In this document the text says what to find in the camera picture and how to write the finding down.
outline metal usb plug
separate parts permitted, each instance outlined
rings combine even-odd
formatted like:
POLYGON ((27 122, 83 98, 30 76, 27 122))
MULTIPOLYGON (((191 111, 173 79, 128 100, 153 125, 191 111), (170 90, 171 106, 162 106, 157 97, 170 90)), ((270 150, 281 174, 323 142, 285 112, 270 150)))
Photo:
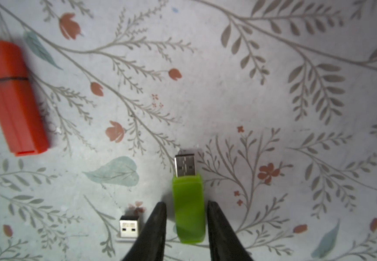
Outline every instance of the metal usb plug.
POLYGON ((176 177, 196 175, 194 154, 176 155, 174 160, 176 177))

